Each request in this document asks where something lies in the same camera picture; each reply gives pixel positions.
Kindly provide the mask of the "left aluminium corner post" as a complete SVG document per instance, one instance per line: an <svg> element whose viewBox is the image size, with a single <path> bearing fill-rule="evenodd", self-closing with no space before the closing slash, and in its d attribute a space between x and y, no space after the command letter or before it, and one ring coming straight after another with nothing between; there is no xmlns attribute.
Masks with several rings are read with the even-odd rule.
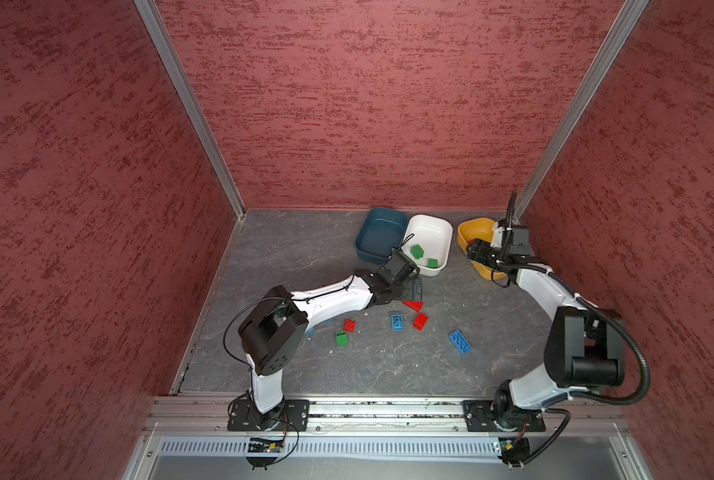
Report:
<svg viewBox="0 0 714 480"><path fill-rule="evenodd" d="M205 151L235 216L243 221L247 208L229 171L224 155L188 79L155 1L135 0L136 9L158 52L192 127Z"/></svg>

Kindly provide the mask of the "green lego bottom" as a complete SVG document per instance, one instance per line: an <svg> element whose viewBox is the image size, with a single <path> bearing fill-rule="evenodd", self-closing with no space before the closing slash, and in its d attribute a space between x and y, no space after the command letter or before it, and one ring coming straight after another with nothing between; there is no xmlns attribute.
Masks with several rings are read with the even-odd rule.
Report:
<svg viewBox="0 0 714 480"><path fill-rule="evenodd" d="M339 331L335 335L336 344L338 346L345 346L348 344L348 335L345 331Z"/></svg>

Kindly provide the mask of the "aluminium front rail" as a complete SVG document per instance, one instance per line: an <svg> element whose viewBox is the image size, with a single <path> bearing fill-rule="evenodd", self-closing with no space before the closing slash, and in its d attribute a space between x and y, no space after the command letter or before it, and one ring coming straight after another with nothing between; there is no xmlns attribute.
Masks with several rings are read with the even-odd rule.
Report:
<svg viewBox="0 0 714 480"><path fill-rule="evenodd" d="M256 432L259 421L250 401L228 395L179 395L155 399L143 430L147 433L239 435ZM540 437L555 431L560 414L531 415L526 426L500 429L483 400L449 396L295 396L269 414L294 423L308 436L516 436Z"/></svg>

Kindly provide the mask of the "dark teal container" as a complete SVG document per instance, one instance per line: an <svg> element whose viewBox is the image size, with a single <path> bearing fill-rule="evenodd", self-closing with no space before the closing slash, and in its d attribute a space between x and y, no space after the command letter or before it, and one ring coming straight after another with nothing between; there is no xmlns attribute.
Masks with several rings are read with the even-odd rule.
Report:
<svg viewBox="0 0 714 480"><path fill-rule="evenodd" d="M372 208L355 239L360 260L383 264L405 238L408 216L386 207Z"/></svg>

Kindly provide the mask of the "aluminium corner post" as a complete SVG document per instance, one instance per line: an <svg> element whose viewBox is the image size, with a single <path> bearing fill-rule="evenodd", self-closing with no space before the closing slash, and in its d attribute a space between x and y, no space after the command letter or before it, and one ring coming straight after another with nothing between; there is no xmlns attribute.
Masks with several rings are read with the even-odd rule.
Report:
<svg viewBox="0 0 714 480"><path fill-rule="evenodd" d="M623 2L537 165L517 195L513 219L519 220L527 210L648 4L648 0Z"/></svg>
<svg viewBox="0 0 714 480"><path fill-rule="evenodd" d="M155 1L135 0L136 9L158 52L192 127L205 151L235 216L243 221L247 208L229 171L224 155L188 79Z"/></svg>

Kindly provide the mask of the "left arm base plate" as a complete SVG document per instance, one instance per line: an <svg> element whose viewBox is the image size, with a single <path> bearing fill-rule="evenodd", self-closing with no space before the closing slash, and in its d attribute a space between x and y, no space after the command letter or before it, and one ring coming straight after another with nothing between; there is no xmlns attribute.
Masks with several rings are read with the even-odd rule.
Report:
<svg viewBox="0 0 714 480"><path fill-rule="evenodd" d="M237 398L228 406L227 430L230 432L272 432L289 430L295 433L307 428L311 402L284 400L269 412L261 413L255 403Z"/></svg>

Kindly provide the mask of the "red lego low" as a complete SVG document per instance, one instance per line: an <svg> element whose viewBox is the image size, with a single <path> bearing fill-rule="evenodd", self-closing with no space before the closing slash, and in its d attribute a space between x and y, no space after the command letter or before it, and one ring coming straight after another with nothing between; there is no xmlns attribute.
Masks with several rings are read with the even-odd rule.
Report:
<svg viewBox="0 0 714 480"><path fill-rule="evenodd" d="M426 314L419 312L413 321L413 328L418 331L422 331L425 328L428 320L429 317Z"/></svg>

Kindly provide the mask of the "yellow container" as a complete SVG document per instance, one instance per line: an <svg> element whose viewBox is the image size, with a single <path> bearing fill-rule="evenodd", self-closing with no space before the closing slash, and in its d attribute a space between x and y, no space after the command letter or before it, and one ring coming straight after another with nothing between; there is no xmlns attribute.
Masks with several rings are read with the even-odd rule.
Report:
<svg viewBox="0 0 714 480"><path fill-rule="evenodd" d="M457 243L464 254L467 253L467 247L476 239L491 242L494 234L494 226L496 221L486 217L467 220L459 224L457 228ZM502 280L507 277L503 272L493 272L487 266L470 261L477 273L486 280Z"/></svg>

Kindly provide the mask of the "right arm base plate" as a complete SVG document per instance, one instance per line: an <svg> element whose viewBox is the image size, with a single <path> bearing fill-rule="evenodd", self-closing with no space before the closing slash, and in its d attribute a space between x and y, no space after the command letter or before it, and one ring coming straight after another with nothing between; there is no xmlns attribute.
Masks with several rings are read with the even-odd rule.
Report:
<svg viewBox="0 0 714 480"><path fill-rule="evenodd" d="M515 406L494 405L492 400L465 400L461 403L468 432L545 432L542 414Z"/></svg>

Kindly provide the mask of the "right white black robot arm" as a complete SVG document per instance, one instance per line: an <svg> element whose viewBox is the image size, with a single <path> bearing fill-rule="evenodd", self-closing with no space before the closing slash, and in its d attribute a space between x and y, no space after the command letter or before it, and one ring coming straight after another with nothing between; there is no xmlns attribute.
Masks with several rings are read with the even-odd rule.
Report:
<svg viewBox="0 0 714 480"><path fill-rule="evenodd" d="M529 373L502 383L491 403L492 421L512 431L540 412L575 398L626 406L643 400L650 390L651 371L645 355L626 331L618 314L584 298L551 267L509 246L496 247L475 239L467 257L492 272L507 276L509 286L527 292L551 320L542 363ZM639 381L627 395L601 392L625 380L625 353L635 357Z"/></svg>

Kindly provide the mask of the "white container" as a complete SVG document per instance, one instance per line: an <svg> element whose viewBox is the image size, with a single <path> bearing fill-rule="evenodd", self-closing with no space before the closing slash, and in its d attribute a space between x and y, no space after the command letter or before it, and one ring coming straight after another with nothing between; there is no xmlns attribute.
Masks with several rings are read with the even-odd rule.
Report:
<svg viewBox="0 0 714 480"><path fill-rule="evenodd" d="M412 216L408 222L401 249L413 258L411 247L416 244L420 245L425 252L424 257L413 258L413 260L419 267L422 276L435 277L447 265L452 236L453 227L448 221L430 215L417 214ZM438 260L437 268L427 266L430 258Z"/></svg>

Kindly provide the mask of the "right aluminium corner post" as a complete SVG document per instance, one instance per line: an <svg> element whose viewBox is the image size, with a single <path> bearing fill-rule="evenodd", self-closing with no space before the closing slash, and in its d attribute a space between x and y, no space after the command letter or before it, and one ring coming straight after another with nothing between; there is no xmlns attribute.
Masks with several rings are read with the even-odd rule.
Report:
<svg viewBox="0 0 714 480"><path fill-rule="evenodd" d="M648 4L648 0L623 2L537 165L517 195L513 219L519 220L527 210Z"/></svg>

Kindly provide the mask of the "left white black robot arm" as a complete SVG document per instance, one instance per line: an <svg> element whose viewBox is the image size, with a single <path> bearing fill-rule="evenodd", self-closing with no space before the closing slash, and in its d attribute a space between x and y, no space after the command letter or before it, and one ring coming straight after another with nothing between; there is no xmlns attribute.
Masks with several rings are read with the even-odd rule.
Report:
<svg viewBox="0 0 714 480"><path fill-rule="evenodd" d="M343 314L400 299L405 283L419 274L413 259L394 251L377 270L359 269L346 279L308 291L280 285L256 302L238 327L250 366L250 398L261 415L282 405L283 369L311 328Z"/></svg>

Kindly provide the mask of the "blue lego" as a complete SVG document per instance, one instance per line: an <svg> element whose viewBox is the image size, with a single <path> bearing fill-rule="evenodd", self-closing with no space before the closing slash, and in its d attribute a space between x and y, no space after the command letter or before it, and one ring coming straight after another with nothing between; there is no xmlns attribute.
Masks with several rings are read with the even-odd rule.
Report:
<svg viewBox="0 0 714 480"><path fill-rule="evenodd" d="M390 314L391 328L395 332L404 330L404 317L400 312Z"/></svg>
<svg viewBox="0 0 714 480"><path fill-rule="evenodd" d="M460 330L455 330L448 335L450 342L453 344L455 349L461 354L465 355L472 350L472 346L461 333Z"/></svg>

